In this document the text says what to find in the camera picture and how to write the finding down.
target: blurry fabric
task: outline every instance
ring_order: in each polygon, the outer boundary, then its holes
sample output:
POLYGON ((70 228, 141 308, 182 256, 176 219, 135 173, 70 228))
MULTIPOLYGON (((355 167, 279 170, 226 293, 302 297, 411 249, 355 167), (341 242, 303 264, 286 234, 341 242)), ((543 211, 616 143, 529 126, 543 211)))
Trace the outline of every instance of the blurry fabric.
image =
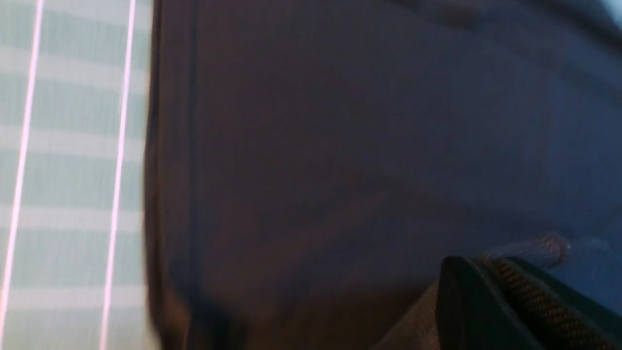
POLYGON ((174 295, 218 344, 363 349, 447 255, 619 236, 614 29, 570 3, 405 3, 156 2, 160 335, 174 295))

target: white stripe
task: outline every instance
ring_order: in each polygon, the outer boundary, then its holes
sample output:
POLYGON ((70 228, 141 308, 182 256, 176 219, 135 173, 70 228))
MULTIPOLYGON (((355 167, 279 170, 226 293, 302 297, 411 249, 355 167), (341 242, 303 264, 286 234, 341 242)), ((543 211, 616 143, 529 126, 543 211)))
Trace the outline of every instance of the white stripe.
MULTIPOLYGON (((0 125, 0 149, 19 149, 21 129, 0 125)), ((30 131, 28 152, 116 159, 117 139, 56 130, 30 131)), ((126 138, 124 161, 141 162, 144 142, 126 138)))
MULTIPOLYGON (((115 286, 111 290, 111 307, 140 308, 145 305, 145 286, 115 286)), ((10 310, 89 310, 100 309, 104 291, 90 288, 13 288, 10 310)))
MULTIPOLYGON (((11 0, 21 4, 31 4, 32 0, 11 0)), ((104 22, 114 26, 126 27, 128 4, 121 0, 48 0, 45 11, 54 11, 76 16, 89 21, 104 22)), ((140 31, 151 31, 152 6, 136 4, 135 27, 140 31)))
POLYGON ((9 241, 7 244, 6 261, 4 262, 4 278, 2 280, 2 295, 0 296, 0 350, 4 341, 4 325, 6 323, 6 310, 11 290, 11 274, 13 273, 13 255, 15 253, 15 240, 17 236, 17 224, 19 220, 19 208, 22 200, 22 186, 24 185, 24 168, 26 167, 26 153, 28 151, 28 137, 30 131, 30 116, 32 114, 32 98, 35 91, 37 75, 37 60, 39 58, 39 38, 41 34, 41 19, 43 16, 44 0, 37 1, 35 14, 34 35, 32 38, 32 54, 30 55, 30 67, 28 69, 28 87, 26 90, 26 105, 24 107, 24 126, 22 127, 22 139, 19 148, 19 162, 17 164, 17 179, 15 183, 15 197, 11 211, 11 226, 9 229, 9 241))
MULTIPOLYGON (((25 75, 28 61, 28 52, 0 47, 0 73, 25 75)), ((117 91, 122 84, 123 70, 84 60, 40 54, 37 78, 117 91)), ((129 91, 132 95, 146 96, 148 88, 149 74, 131 72, 129 91)))
MULTIPOLYGON (((0 206, 0 229, 8 229, 11 208, 0 206)), ((107 232, 110 228, 110 210, 49 209, 23 207, 19 212, 22 230, 66 232, 107 232)), ((142 212, 119 211, 117 231, 124 234, 142 232, 142 212)))
POLYGON ((114 248, 116 246, 117 220, 119 215, 119 193, 121 192, 121 171, 123 169, 123 146, 125 142, 125 124, 128 114, 129 74, 132 69, 132 40, 134 38, 134 13, 136 0, 129 2, 128 39, 125 48, 125 71, 123 72, 123 94, 121 95, 121 122, 119 125, 119 150, 117 155, 116 175, 114 178, 113 212, 110 219, 110 240, 108 262, 106 263, 106 285, 104 287, 104 308, 101 317, 100 350, 106 350, 108 342, 108 317, 110 296, 114 272, 114 248))

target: light blue striped fabric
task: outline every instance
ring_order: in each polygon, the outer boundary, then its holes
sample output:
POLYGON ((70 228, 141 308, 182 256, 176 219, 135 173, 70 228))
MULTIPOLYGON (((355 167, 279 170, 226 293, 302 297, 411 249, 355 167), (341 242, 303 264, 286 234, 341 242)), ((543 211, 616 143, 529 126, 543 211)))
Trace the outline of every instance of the light blue striped fabric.
POLYGON ((38 3, 0 0, 0 275, 11 273, 2 284, 9 290, 0 307, 3 350, 155 348, 141 236, 150 1, 138 0, 131 19, 118 225, 111 230, 130 1, 44 0, 19 220, 7 260, 38 3))

